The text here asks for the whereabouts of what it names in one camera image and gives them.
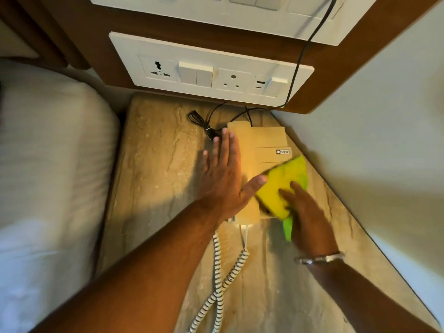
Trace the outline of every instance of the brand label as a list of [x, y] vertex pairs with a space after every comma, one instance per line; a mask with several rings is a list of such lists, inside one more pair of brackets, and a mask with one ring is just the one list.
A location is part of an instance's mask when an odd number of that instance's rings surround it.
[[276, 154], [290, 154], [290, 150], [276, 150]]

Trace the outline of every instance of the beige marble surface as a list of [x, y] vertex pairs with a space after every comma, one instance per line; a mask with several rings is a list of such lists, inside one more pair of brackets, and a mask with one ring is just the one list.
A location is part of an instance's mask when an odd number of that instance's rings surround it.
[[[202, 151], [210, 142], [186, 119], [197, 110], [206, 117], [215, 105], [137, 94], [124, 129], [116, 177], [108, 207], [98, 271], [103, 272], [169, 222], [193, 201]], [[239, 109], [222, 108], [212, 126], [222, 126]], [[267, 112], [252, 114], [255, 126], [278, 126]], [[289, 140], [293, 154], [300, 151]], [[308, 191], [334, 227], [346, 261], [388, 296], [434, 327], [438, 324], [364, 230], [308, 164]], [[239, 228], [219, 229], [222, 270], [226, 274], [241, 250]], [[293, 262], [298, 252], [286, 243], [277, 220], [250, 227], [248, 258], [241, 274], [225, 292], [222, 332], [353, 332], [337, 305], [307, 269]], [[183, 302], [176, 332], [186, 332], [212, 292], [213, 247], [198, 266]], [[210, 332], [214, 312], [199, 328]]]

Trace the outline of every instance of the bracelet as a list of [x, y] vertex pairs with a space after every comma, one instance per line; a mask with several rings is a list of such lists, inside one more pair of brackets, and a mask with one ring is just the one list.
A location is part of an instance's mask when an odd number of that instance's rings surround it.
[[332, 255], [327, 255], [327, 256], [319, 256], [319, 257], [314, 257], [314, 258], [300, 258], [299, 259], [299, 263], [303, 264], [303, 265], [310, 265], [310, 264], [314, 264], [314, 263], [329, 263], [329, 262], [333, 262], [336, 261], [336, 259], [344, 259], [345, 258], [345, 254], [343, 252], [337, 252], [334, 253]]

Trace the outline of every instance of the fingernail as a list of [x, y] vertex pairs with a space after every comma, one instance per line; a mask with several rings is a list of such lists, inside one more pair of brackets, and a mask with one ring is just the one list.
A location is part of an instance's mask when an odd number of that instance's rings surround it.
[[267, 177], [264, 176], [264, 175], [261, 175], [260, 177], [258, 177], [258, 183], [259, 183], [260, 185], [264, 185], [264, 184], [266, 184], [267, 181], [268, 181], [268, 179], [267, 179]]

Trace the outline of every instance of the white bed sheet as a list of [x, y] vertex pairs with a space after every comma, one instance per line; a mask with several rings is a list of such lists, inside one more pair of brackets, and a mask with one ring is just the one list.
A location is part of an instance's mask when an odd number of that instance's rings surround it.
[[119, 121], [92, 88], [0, 61], [0, 332], [27, 332], [91, 279]]

